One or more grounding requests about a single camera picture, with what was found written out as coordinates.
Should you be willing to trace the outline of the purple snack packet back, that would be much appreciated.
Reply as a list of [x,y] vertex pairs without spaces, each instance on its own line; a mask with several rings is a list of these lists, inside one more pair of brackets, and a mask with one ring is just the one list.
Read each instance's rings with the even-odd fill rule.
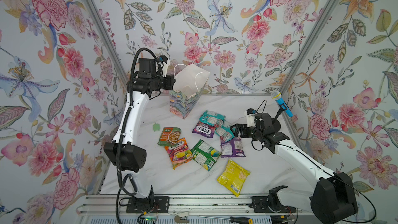
[[246,156],[243,150],[241,138],[236,137],[227,142],[221,138],[220,142],[222,158],[240,158]]

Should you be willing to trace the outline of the floral paper gift bag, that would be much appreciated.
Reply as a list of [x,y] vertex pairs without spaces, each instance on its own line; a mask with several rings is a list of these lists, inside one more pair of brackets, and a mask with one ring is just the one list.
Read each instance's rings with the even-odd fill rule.
[[195,64],[177,64],[173,75],[176,82],[169,92],[170,112],[186,119],[199,101],[210,72]]

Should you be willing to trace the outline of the yellow snack bag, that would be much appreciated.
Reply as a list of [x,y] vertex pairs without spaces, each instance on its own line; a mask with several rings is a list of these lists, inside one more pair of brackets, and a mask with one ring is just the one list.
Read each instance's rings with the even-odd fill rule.
[[243,185],[250,174],[250,171],[229,159],[224,172],[217,178],[217,182],[234,196],[239,197]]

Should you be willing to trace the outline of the green red soup mix packet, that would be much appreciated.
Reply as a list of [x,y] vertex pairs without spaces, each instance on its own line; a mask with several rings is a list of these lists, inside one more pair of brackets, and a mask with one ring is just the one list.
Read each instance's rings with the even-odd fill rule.
[[159,146],[171,146],[180,140],[181,129],[177,127],[165,127],[158,141]]

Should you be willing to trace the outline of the orange Fox's fruits candy bag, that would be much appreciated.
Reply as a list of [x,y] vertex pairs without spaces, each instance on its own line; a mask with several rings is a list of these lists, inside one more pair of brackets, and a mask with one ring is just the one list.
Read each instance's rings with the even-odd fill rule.
[[193,154],[185,138],[178,140],[174,145],[165,146],[164,149],[170,158],[174,170],[193,159]]

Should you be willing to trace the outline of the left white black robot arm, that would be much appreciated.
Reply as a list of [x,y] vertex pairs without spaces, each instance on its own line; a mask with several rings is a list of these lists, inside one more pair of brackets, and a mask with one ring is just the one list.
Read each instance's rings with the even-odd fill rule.
[[167,74],[170,60],[165,56],[134,59],[133,66],[136,62],[139,62],[140,69],[127,84],[122,120],[112,141],[105,144],[104,151],[116,167],[120,190],[138,202],[150,203],[153,187],[143,170],[147,151],[137,145],[138,130],[152,93],[171,90],[175,79]]

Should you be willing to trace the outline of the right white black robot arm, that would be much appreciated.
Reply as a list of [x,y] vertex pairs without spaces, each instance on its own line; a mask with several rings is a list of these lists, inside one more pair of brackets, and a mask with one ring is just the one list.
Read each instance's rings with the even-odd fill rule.
[[302,209],[314,214],[323,224],[335,224],[357,214],[352,179],[345,173],[336,174],[303,152],[280,131],[279,121],[268,113],[250,114],[246,124],[237,123],[228,130],[235,137],[259,141],[293,166],[310,184],[311,191],[294,191],[285,185],[271,189],[265,206],[272,211],[286,207]]

